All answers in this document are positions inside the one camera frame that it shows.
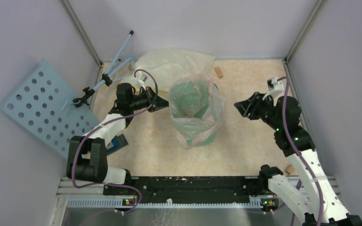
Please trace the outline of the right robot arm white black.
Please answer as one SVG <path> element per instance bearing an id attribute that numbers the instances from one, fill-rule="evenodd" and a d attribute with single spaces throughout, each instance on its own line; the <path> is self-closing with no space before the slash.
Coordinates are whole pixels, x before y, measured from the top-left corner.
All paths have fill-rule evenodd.
<path id="1" fill-rule="evenodd" d="M 275 193 L 304 226 L 362 226 L 362 219 L 351 214 L 334 192 L 320 164 L 309 133 L 300 126 L 298 101 L 282 96 L 277 101 L 255 92 L 234 103 L 241 116 L 262 120 L 274 129 L 274 139 L 298 173 L 301 191 L 287 181 L 277 167 L 261 166 L 257 187 L 263 194 Z"/>

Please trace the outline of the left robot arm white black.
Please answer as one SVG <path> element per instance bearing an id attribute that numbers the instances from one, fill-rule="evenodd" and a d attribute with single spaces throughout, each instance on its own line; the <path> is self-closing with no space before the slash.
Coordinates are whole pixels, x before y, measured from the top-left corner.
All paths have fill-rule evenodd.
<path id="1" fill-rule="evenodd" d="M 100 124 L 70 139 L 66 175 L 73 180 L 114 184 L 115 190 L 124 195 L 132 190 L 132 181 L 127 179 L 127 170 L 110 167 L 107 156 L 126 144 L 121 133 L 134 116 L 161 110 L 169 103 L 152 88 L 140 88 L 136 93 L 129 83 L 117 86 L 116 97 L 113 108 Z"/>

